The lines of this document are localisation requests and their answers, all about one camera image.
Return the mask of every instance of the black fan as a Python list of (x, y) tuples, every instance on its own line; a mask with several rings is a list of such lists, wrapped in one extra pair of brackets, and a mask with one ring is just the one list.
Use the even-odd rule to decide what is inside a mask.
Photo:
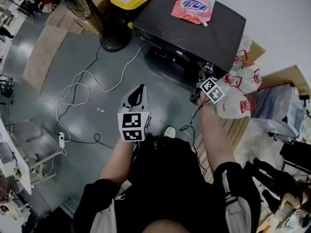
[(61, 0), (61, 2), (77, 17), (86, 20), (98, 19), (104, 25), (104, 31), (101, 34), (102, 48), (108, 52), (117, 52), (129, 44), (132, 34), (126, 24), (111, 25), (105, 21), (104, 16), (97, 9), (92, 0)]

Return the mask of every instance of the white sneaker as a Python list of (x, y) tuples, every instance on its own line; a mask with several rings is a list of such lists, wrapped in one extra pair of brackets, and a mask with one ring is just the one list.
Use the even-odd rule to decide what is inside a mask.
[(173, 127), (168, 127), (164, 133), (164, 136), (169, 138), (175, 138), (176, 130)]

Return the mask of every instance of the gray floor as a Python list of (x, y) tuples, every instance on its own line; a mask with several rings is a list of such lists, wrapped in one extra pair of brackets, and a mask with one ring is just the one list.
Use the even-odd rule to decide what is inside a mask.
[[(71, 84), (73, 77), (84, 70), (94, 59), (100, 43), (98, 36), (89, 32), (81, 35), (68, 33), (63, 41), (46, 77), (41, 94), (38, 94), (22, 78), (27, 59), (43, 29), (42, 22), (34, 25), (26, 20), (15, 37), (4, 66), (4, 73), (14, 77), (17, 82), (14, 89), (14, 103), (10, 106), (10, 118), (19, 121), (32, 118), (33, 121), (15, 127), (15, 135), (23, 148), (30, 154), (38, 153), (42, 158), (58, 149), (58, 138), (53, 128), (56, 123), (56, 108), (60, 103), (72, 102), (72, 94), (64, 101), (63, 89)], [(100, 49), (98, 61), (90, 68), (98, 82), (106, 89), (114, 86), (120, 79), (124, 65), (134, 57), (139, 42), (133, 39), (123, 50), (108, 53)], [(89, 74), (82, 82), (91, 87), (89, 102), (71, 107), (62, 118), (71, 137), (80, 141), (93, 141), (96, 133), (101, 141), (113, 146), (118, 137), (117, 111), (122, 96), (132, 87), (144, 83), (148, 89), (149, 110), (152, 113), (150, 132), (161, 135), (168, 125), (174, 126), (177, 137), (187, 141), (192, 139), (179, 128), (188, 124), (195, 106), (189, 102), (189, 91), (170, 83), (153, 73), (144, 61), (143, 53), (127, 67), (120, 86), (110, 93), (104, 93)], [(77, 88), (76, 102), (86, 99), (87, 91)], [(197, 135), (197, 121), (194, 122)], [(26, 143), (25, 140), (43, 134), (40, 138)], [(54, 162), (57, 176), (44, 182), (41, 188), (35, 188), (32, 196), (27, 196), (32, 207), (43, 213), (48, 206), (39, 197), (39, 193), (54, 210), (69, 197), (79, 200), (87, 183), (94, 182), (109, 158), (112, 150), (99, 144), (66, 143), (66, 156), (58, 156)]]

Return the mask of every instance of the pink package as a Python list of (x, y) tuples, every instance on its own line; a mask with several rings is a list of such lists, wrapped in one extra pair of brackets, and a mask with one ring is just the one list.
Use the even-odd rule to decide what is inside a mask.
[(171, 15), (195, 24), (203, 23), (204, 26), (207, 26), (214, 3), (215, 0), (177, 0)]

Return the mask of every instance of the white cable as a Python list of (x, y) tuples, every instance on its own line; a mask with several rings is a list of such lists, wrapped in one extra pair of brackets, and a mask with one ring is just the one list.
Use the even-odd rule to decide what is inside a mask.
[[(130, 63), (137, 57), (137, 55), (140, 53), (141, 49), (142, 49), (144, 46), (146, 46), (146, 45), (147, 45), (147, 44), (144, 44), (143, 46), (141, 46), (141, 47), (139, 48), (138, 52), (135, 54), (135, 56), (134, 56), (128, 63), (125, 64), (125, 66), (124, 66), (124, 68), (123, 68), (123, 72), (122, 72), (121, 79), (120, 79), (119, 83), (117, 83), (114, 87), (112, 87), (112, 88), (109, 89), (109, 90), (105, 90), (105, 89), (97, 82), (97, 80), (96, 80), (95, 76), (93, 75), (93, 73), (91, 73), (91, 72), (88, 71), (88, 70), (84, 70), (84, 71), (82, 71), (82, 72), (79, 72), (76, 76), (74, 76), (74, 78), (73, 78), (73, 80), (72, 80), (72, 82), (71, 82), (71, 85), (68, 85), (68, 86), (64, 89), (64, 91), (63, 91), (63, 93), (62, 93), (62, 99), (66, 99), (66, 97), (69, 95), (69, 93), (70, 93), (70, 91), (71, 91), (71, 88), (72, 88), (74, 85), (78, 85), (78, 84), (80, 84), (80, 85), (85, 86), (85, 87), (88, 88), (88, 95), (87, 95), (87, 99), (86, 99), (85, 102), (82, 102), (82, 103), (79, 103), (79, 104), (61, 103), (61, 104), (57, 107), (57, 109), (56, 109), (56, 118), (57, 118), (57, 121), (58, 121), (58, 123), (67, 131), (67, 134), (68, 134), (68, 136), (69, 136), (69, 139), (68, 139), (67, 141), (65, 141), (65, 142), (69, 142), (70, 139), (71, 139), (71, 136), (70, 136), (69, 130), (59, 121), (59, 118), (58, 118), (58, 109), (59, 109), (59, 107), (62, 106), (62, 105), (79, 106), (79, 105), (82, 105), (82, 104), (86, 104), (86, 103), (88, 102), (89, 95), (90, 95), (90, 93), (91, 93), (91, 88), (90, 88), (88, 85), (83, 84), (83, 83), (73, 83), (73, 82), (75, 81), (75, 79), (77, 78), (77, 76), (79, 76), (80, 74), (82, 74), (82, 73), (84, 73), (84, 72), (87, 72), (87, 73), (89, 73), (90, 75), (92, 75), (92, 77), (94, 78), (95, 82), (99, 85), (99, 87), (103, 90), (103, 92), (110, 92), (110, 91), (112, 91), (113, 89), (115, 89), (119, 84), (121, 84), (121, 82), (122, 82), (122, 80), (123, 80), (124, 72), (125, 72), (125, 69), (126, 69), (127, 65), (130, 64)], [(64, 96), (64, 92), (65, 92), (68, 88), (69, 88), (69, 91), (68, 91), (68, 93)]]
[[(59, 148), (55, 153), (57, 153), (60, 149), (62, 149), (63, 155), (67, 155), (67, 151), (66, 151), (65, 148)], [(52, 160), (52, 167), (51, 167), (49, 173), (45, 174), (43, 177), (46, 177), (47, 175), (49, 175), (49, 174), (52, 172), (53, 166), (54, 166), (54, 159), (55, 159), (55, 156), (53, 157), (53, 160)]]

